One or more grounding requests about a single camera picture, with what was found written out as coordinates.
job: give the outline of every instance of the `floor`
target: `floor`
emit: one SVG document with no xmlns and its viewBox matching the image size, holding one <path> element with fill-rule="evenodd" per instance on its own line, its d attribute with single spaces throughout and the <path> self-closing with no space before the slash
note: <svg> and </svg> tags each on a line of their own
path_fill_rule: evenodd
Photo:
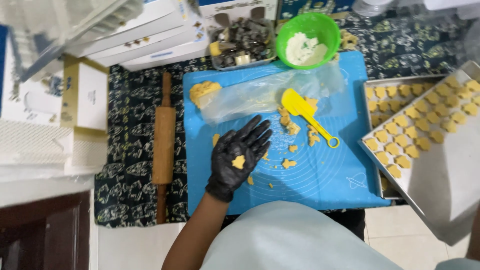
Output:
<svg viewBox="0 0 480 270">
<path fill-rule="evenodd" d="M 469 236 L 455 246 L 446 245 L 408 205 L 366 209 L 365 214 L 365 242 L 405 270 L 432 270 L 467 252 Z"/>
</svg>

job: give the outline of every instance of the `rolling pin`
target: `rolling pin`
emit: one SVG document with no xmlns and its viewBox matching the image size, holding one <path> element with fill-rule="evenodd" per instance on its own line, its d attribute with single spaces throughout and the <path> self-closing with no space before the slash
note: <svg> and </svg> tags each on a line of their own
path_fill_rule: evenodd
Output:
<svg viewBox="0 0 480 270">
<path fill-rule="evenodd" d="M 175 109 L 171 107 L 170 73 L 163 73 L 162 106 L 155 109 L 155 134 L 153 140 L 152 183 L 157 185 L 156 222 L 166 222 L 167 184 L 173 177 L 173 150 L 175 144 Z"/>
</svg>

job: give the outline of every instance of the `person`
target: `person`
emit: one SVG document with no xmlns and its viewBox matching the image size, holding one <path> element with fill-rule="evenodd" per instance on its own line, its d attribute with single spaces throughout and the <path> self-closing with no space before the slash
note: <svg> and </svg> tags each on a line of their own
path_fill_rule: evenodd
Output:
<svg viewBox="0 0 480 270">
<path fill-rule="evenodd" d="M 205 194 L 170 248 L 163 270 L 401 269 L 344 226 L 298 203 L 256 206 L 220 232 L 233 194 L 270 146 L 268 120 L 255 116 L 237 132 L 219 138 Z M 243 155 L 243 169 L 232 160 Z M 467 258 L 437 265 L 480 269 L 480 215 L 474 220 Z"/>
</svg>

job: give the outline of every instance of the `hand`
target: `hand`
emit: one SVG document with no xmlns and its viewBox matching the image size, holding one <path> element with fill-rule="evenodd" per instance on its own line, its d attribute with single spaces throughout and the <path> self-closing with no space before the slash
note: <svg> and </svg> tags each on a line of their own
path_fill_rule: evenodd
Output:
<svg viewBox="0 0 480 270">
<path fill-rule="evenodd" d="M 205 187 L 214 198 L 231 202 L 233 192 L 247 180 L 270 147 L 270 121 L 265 120 L 257 126 L 261 119 L 257 115 L 237 132 L 230 130 L 218 139 L 212 152 L 212 176 Z M 243 169 L 233 167 L 232 160 L 241 155 L 245 157 Z"/>
</svg>

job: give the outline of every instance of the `patterned tablecloth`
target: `patterned tablecloth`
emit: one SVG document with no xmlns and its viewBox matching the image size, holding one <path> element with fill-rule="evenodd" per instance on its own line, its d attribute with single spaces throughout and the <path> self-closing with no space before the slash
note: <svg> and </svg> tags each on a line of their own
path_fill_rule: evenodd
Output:
<svg viewBox="0 0 480 270">
<path fill-rule="evenodd" d="M 453 71 L 458 66 L 458 40 L 470 22 L 452 18 L 432 20 L 392 10 L 371 19 L 350 13 L 345 19 L 337 20 L 337 24 L 359 37 L 356 49 L 365 57 L 369 78 L 381 79 Z M 160 106 L 162 100 L 165 71 L 172 74 L 171 99 L 177 110 L 167 222 L 188 220 L 182 76 L 212 69 L 209 57 L 138 72 L 111 67 L 108 163 L 95 177 L 95 219 L 99 225 L 156 224 L 156 187 L 151 184 L 153 126 L 155 107 Z"/>
</svg>

